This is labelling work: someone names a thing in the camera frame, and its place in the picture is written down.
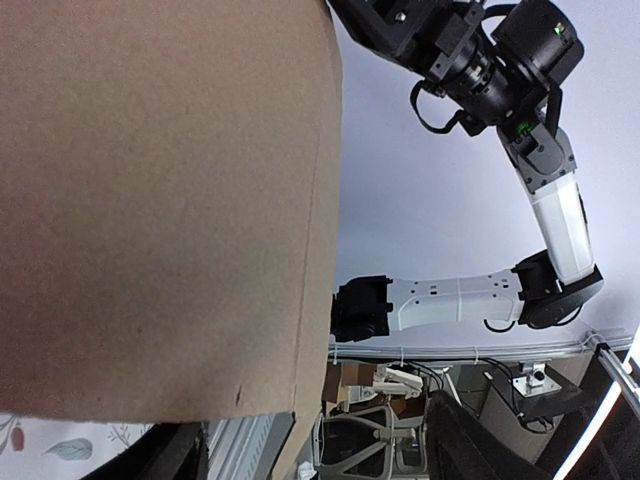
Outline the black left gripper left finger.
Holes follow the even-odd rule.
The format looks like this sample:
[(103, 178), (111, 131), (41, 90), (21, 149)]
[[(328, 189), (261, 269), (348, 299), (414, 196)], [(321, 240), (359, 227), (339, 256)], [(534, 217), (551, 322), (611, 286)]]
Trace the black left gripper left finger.
[(205, 478), (202, 423), (156, 424), (123, 453), (82, 480), (196, 480)]

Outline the brown cardboard box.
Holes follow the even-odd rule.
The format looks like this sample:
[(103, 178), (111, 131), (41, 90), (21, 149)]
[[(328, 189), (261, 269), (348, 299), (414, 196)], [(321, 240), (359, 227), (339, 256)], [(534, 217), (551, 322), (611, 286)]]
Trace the brown cardboard box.
[(342, 62), (323, 1), (1, 5), (1, 414), (320, 408)]

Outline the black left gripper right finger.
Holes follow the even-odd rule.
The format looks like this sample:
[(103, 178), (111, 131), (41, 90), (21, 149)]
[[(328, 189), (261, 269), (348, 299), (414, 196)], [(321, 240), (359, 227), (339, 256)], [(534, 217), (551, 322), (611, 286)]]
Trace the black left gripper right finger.
[(551, 475), (500, 442), (443, 390), (426, 413), (426, 464), (431, 479), (549, 479)]

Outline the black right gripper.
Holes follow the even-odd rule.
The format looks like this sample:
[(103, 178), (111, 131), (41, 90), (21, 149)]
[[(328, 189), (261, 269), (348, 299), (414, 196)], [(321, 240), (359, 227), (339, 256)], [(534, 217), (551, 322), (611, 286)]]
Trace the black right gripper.
[(506, 69), (481, 28), (478, 1), (331, 1), (350, 37), (422, 77), (421, 88), (454, 100), (474, 124), (510, 112)]

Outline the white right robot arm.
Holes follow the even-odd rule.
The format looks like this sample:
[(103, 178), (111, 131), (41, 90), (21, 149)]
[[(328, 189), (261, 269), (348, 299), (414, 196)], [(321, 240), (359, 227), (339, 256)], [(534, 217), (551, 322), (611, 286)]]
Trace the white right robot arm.
[(591, 246), (563, 82), (584, 55), (551, 1), (333, 1), (343, 56), (369, 69), (345, 92), (332, 339), (394, 341), (435, 330), (504, 335), (573, 321), (604, 280)]

